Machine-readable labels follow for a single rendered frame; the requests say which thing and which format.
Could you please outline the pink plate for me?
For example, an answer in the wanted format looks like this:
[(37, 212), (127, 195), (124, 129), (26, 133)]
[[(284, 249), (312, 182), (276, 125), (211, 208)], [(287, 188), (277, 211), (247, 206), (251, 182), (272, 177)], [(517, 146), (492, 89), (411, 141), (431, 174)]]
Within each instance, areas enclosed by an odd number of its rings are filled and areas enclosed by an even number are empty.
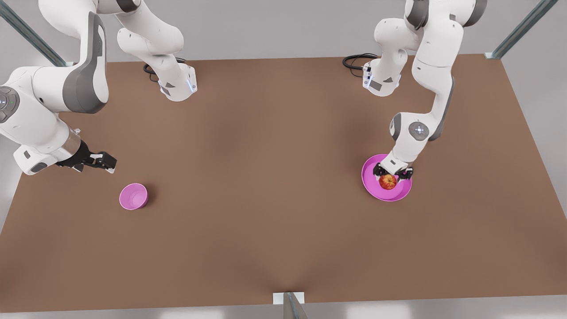
[(361, 170), (362, 183), (368, 193), (375, 198), (378, 198), (385, 202), (395, 202), (402, 200), (403, 198), (405, 198), (405, 196), (407, 196), (407, 194), (409, 194), (412, 188), (413, 179), (405, 179), (401, 182), (397, 182), (397, 185), (391, 190), (383, 189), (379, 184), (379, 180), (377, 180), (376, 176), (374, 175), (373, 170), (375, 165), (381, 162), (381, 160), (383, 160), (385, 157), (387, 157), (387, 154), (376, 154), (370, 157), (364, 163)]

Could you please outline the pink bowl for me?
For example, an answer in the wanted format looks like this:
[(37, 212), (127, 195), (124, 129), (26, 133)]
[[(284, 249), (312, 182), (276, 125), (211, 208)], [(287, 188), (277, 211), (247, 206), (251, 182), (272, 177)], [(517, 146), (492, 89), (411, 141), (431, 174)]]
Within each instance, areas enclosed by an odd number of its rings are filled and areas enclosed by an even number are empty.
[(119, 195), (119, 203), (126, 210), (137, 210), (146, 206), (148, 191), (143, 184), (132, 183), (124, 187)]

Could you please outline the silver frame post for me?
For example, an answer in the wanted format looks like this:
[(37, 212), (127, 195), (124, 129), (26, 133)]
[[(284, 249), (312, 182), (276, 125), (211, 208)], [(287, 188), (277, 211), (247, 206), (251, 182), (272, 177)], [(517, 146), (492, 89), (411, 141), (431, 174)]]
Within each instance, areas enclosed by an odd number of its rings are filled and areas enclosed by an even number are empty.
[(72, 62), (64, 61), (4, 0), (0, 0), (0, 17), (54, 66), (73, 66)]
[(500, 60), (559, 0), (540, 0), (512, 32), (492, 51), (484, 53), (486, 60)]
[(308, 319), (303, 309), (304, 292), (275, 292), (272, 294), (273, 304), (282, 305), (282, 319)]

